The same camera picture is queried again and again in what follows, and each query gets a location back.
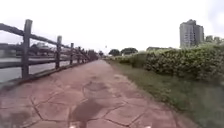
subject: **wet pavement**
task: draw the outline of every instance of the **wet pavement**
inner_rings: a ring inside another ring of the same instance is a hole
[[[146,126],[196,127],[102,60],[25,83],[0,96],[0,128]]]

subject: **bush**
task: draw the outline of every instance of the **bush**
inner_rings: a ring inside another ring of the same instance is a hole
[[[219,79],[224,72],[224,46],[139,52],[115,60],[159,74],[210,81]]]

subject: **river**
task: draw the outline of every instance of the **river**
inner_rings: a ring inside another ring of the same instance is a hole
[[[49,59],[30,59],[32,61],[38,61],[38,60],[49,60]],[[1,62],[20,62],[21,60],[19,58],[0,58]],[[60,66],[68,65],[69,61],[63,61],[60,62]],[[29,66],[30,74],[38,73],[44,70],[54,69],[55,63],[49,63],[49,64],[40,64],[40,65],[33,65]],[[21,77],[21,68],[5,68],[0,69],[0,83],[6,82],[11,79],[19,78]]]

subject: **sky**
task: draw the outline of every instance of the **sky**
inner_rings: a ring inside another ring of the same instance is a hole
[[[205,35],[224,38],[223,0],[0,0],[0,23],[62,43],[108,52],[112,48],[179,47],[179,25],[189,19]],[[0,32],[0,42],[22,38]]]

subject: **tall building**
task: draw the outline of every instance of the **tall building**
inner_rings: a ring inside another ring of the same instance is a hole
[[[180,48],[197,46],[204,41],[204,28],[197,25],[195,20],[180,24]]]

